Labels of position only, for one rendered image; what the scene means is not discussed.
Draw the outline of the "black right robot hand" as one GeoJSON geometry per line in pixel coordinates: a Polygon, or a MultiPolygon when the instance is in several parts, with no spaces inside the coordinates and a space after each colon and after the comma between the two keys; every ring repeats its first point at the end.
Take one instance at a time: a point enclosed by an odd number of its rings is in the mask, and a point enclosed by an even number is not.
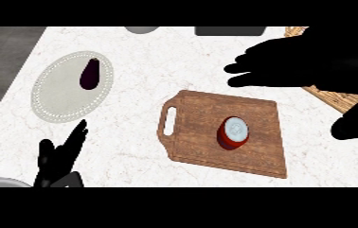
{"type": "Polygon", "coordinates": [[[358,35],[308,26],[300,36],[248,47],[223,71],[230,87],[308,87],[358,95],[358,35]]]}

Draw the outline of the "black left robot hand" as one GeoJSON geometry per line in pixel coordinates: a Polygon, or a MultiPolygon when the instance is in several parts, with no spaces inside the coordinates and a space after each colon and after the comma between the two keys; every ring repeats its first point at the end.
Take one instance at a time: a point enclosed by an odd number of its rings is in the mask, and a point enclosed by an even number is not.
{"type": "Polygon", "coordinates": [[[82,187],[79,173],[72,171],[88,129],[82,120],[64,142],[54,147],[48,139],[38,142],[38,174],[33,187],[82,187]]]}

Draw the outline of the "red can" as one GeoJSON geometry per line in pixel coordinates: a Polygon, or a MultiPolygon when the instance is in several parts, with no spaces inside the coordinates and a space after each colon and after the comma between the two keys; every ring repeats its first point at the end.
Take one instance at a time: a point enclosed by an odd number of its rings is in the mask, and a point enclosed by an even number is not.
{"type": "Polygon", "coordinates": [[[223,119],[217,128],[217,143],[226,150],[242,146],[248,140],[248,127],[243,120],[236,116],[223,119]]]}

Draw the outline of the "brown wooden cutting board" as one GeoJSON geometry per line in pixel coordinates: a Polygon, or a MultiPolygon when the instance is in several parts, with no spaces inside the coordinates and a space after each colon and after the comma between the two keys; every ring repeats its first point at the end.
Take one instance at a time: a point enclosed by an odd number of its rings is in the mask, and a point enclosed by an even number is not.
{"type": "Polygon", "coordinates": [[[273,101],[181,90],[164,107],[175,109],[172,133],[156,130],[169,160],[276,178],[286,176],[273,101]],[[248,138],[242,146],[226,150],[217,143],[217,129],[230,116],[243,120],[248,138]]]}

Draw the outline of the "dark grey rectangular object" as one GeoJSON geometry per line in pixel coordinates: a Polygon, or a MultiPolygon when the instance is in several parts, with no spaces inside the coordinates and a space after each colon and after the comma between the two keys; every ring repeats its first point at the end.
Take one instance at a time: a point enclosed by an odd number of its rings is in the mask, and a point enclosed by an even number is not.
{"type": "Polygon", "coordinates": [[[264,32],[263,26],[196,26],[196,36],[260,36],[264,32]]]}

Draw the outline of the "grey oval placemat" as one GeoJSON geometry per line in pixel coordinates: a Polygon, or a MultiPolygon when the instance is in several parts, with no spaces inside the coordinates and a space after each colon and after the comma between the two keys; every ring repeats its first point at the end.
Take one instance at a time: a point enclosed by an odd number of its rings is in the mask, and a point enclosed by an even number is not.
{"type": "Polygon", "coordinates": [[[113,85],[107,58],[93,51],[78,51],[56,59],[38,75],[30,93],[36,117],[50,123],[81,119],[100,105],[113,85]],[[98,82],[91,90],[79,85],[90,60],[98,61],[98,82]]]}

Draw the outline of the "dark purple eggplant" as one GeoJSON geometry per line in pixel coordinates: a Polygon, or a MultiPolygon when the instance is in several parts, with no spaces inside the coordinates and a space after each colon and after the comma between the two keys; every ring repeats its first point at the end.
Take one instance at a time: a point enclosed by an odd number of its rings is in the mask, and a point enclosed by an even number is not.
{"type": "Polygon", "coordinates": [[[91,58],[79,77],[79,86],[84,90],[93,90],[98,84],[98,59],[91,58]]]}

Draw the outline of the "grey round object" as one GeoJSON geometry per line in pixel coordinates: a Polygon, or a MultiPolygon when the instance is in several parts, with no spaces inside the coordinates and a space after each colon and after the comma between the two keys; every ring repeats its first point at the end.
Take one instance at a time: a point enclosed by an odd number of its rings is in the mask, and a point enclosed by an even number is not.
{"type": "Polygon", "coordinates": [[[124,28],[134,34],[146,34],[152,32],[158,26],[125,26],[124,28]]]}

